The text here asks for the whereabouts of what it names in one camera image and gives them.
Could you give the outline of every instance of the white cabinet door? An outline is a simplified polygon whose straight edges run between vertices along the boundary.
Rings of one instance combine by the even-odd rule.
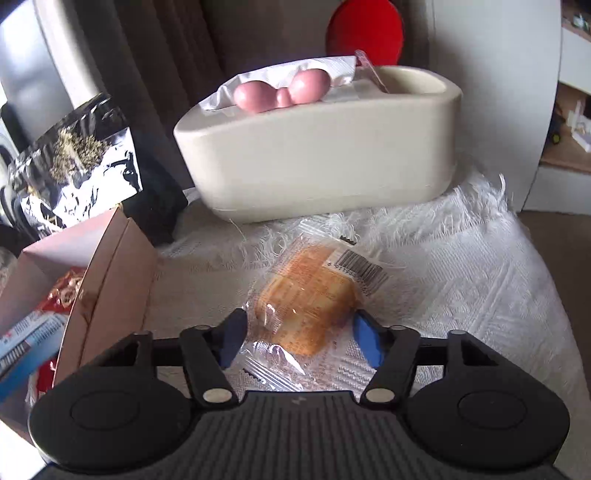
[[[459,147],[521,210],[554,105],[560,0],[425,0],[429,63],[464,92]]]

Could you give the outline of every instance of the barcode label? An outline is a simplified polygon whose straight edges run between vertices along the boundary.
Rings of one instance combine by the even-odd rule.
[[[366,295],[376,292],[388,279],[388,274],[382,267],[371,263],[365,257],[352,250],[346,249],[344,252],[335,251],[334,254],[339,255],[338,257],[334,257],[337,260],[332,260],[331,257],[333,255],[331,255],[327,260],[326,266],[352,277],[359,283],[363,293]]]

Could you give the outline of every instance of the brown floor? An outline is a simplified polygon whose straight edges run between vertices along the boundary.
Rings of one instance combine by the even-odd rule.
[[[591,387],[591,216],[521,212],[554,278]]]

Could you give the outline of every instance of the cream plastic container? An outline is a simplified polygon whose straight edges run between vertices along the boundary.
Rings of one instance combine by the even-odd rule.
[[[442,194],[456,165],[462,91],[426,70],[377,70],[390,94],[360,79],[347,87],[356,97],[348,101],[256,115],[237,106],[189,110],[174,136],[205,204],[248,223]]]

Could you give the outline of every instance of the pink bow knob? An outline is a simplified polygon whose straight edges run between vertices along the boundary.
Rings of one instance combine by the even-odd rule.
[[[245,82],[234,90],[234,102],[249,113],[261,113],[320,100],[330,89],[330,75],[322,69],[298,72],[289,87],[273,88],[260,80]]]

